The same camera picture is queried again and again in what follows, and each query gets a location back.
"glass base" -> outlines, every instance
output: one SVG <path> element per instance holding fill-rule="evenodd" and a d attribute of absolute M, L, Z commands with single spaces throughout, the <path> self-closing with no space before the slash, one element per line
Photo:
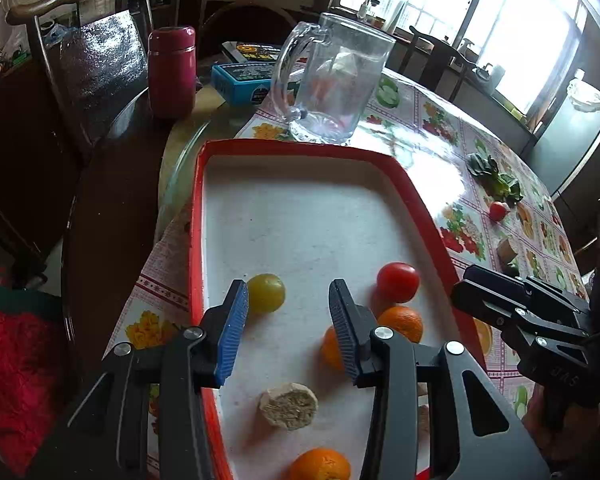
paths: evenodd
<path fill-rule="evenodd" d="M 347 144 L 353 130 L 344 131 L 341 124 L 327 114 L 309 112 L 304 118 L 289 123 L 289 133 L 300 142 Z"/>

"red thermos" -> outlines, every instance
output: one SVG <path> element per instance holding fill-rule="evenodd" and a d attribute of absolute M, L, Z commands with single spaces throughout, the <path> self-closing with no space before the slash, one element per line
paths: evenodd
<path fill-rule="evenodd" d="M 196 31 L 165 27 L 149 35 L 149 99 L 154 116 L 187 117 L 196 102 Z"/>

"window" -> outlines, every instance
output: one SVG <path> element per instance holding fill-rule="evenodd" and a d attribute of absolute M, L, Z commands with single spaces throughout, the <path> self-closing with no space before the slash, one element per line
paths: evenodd
<path fill-rule="evenodd" d="M 365 1 L 340 0 L 340 5 L 357 10 Z M 448 36 L 455 47 L 462 38 L 471 40 L 479 66 L 505 69 L 497 90 L 528 117 L 544 111 L 542 103 L 566 76 L 587 17 L 580 0 L 379 1 L 382 18 L 406 2 L 398 20 L 402 30 L 413 25 L 441 40 Z"/>

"wooden chair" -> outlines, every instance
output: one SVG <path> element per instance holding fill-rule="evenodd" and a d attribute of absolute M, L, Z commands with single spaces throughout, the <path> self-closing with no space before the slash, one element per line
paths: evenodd
<path fill-rule="evenodd" d="M 101 135 L 101 133 L 94 135 L 88 130 L 88 128 L 85 128 L 84 124 L 82 124 L 80 120 L 77 120 L 76 115 L 79 116 L 81 110 L 72 110 L 72 104 L 69 102 L 70 99 L 66 97 L 66 88 L 63 88 L 60 84 L 60 81 L 54 76 L 52 65 L 49 61 L 49 57 L 42 39 L 42 33 L 40 31 L 40 16 L 43 16 L 56 7 L 65 4 L 76 4 L 79 10 L 81 1 L 83 0 L 39 0 L 32 4 L 14 6 L 7 13 L 6 21 L 10 25 L 24 24 L 27 26 L 27 36 L 29 38 L 32 57 L 42 64 L 49 88 L 54 96 L 55 101 L 58 103 L 62 122 L 67 129 L 69 144 L 74 149 L 78 163 L 84 166 L 90 158 L 91 150 L 93 149 L 93 145 L 96 142 L 98 135 Z M 141 40 L 142 46 L 140 50 L 142 50 L 142 48 L 146 50 L 148 41 L 147 36 L 153 30 L 153 20 L 149 6 L 149 0 L 138 0 L 138 2 L 144 21 L 144 38 Z M 86 27 L 90 27 L 95 23 L 98 22 L 91 23 Z M 144 56 L 144 72 L 146 72 L 146 54 L 142 55 Z M 109 114 L 113 115 L 113 117 L 109 118 L 112 120 L 115 115 L 117 115 L 117 112 L 115 110 L 110 110 Z"/>
<path fill-rule="evenodd" d="M 298 24 L 284 9 L 233 2 L 216 10 L 198 35 L 198 59 L 218 54 L 225 41 L 282 45 Z"/>
<path fill-rule="evenodd" d="M 416 48 L 416 44 L 420 38 L 429 41 L 433 44 L 433 49 L 429 56 L 427 57 L 427 63 L 422 70 L 422 74 L 420 74 L 420 78 L 418 79 L 418 83 L 420 83 L 425 88 L 429 90 L 436 91 L 438 83 L 442 79 L 443 73 L 445 73 L 445 69 L 451 63 L 452 58 L 456 58 L 457 63 L 462 63 L 462 71 L 458 76 L 458 82 L 454 87 L 454 90 L 451 92 L 451 96 L 448 98 L 450 102 L 453 102 L 456 96 L 458 95 L 458 91 L 462 85 L 462 80 L 466 76 L 466 73 L 473 70 L 475 68 L 475 63 L 468 61 L 462 54 L 460 54 L 456 49 L 454 49 L 448 43 L 445 43 L 438 38 L 434 38 L 429 34 L 423 34 L 417 31 L 413 26 L 409 27 L 409 30 L 413 34 L 413 39 L 407 48 L 407 53 L 404 55 L 402 62 L 400 63 L 400 68 L 398 72 L 403 74 L 411 56 L 413 55 L 413 51 Z"/>

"red tray rim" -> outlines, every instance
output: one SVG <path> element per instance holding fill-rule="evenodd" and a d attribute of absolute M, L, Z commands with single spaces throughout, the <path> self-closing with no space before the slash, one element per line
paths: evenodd
<path fill-rule="evenodd" d="M 349 146 L 335 146 L 332 144 L 309 144 L 305 142 L 284 142 L 280 140 L 261 139 L 226 139 L 210 140 L 206 142 L 196 157 L 194 171 L 193 192 L 191 200 L 191 231 L 189 250 L 189 302 L 191 320 L 197 325 L 204 311 L 204 295 L 202 281 L 202 220 L 203 220 L 203 183 L 206 164 L 215 155 L 301 155 L 322 156 L 328 158 L 348 158 L 373 164 L 382 171 L 394 185 L 404 205 L 407 207 L 420 236 L 425 243 L 427 251 L 433 260 L 436 271 L 442 280 L 446 294 L 451 294 L 452 287 L 458 282 L 458 275 L 451 257 L 446 251 L 438 229 L 434 224 L 420 194 L 415 189 L 407 172 L 390 155 L 384 153 L 352 148 Z M 480 347 L 478 333 L 474 320 L 468 314 L 452 306 L 456 325 L 460 332 L 461 341 L 471 352 L 483 369 L 486 369 L 484 356 Z M 214 468 L 219 480 L 234 480 L 228 463 L 218 410 L 212 390 L 202 389 L 202 398 L 205 410 L 206 430 L 211 447 Z M 422 471 L 416 476 L 417 480 L 429 477 L 429 470 Z"/>

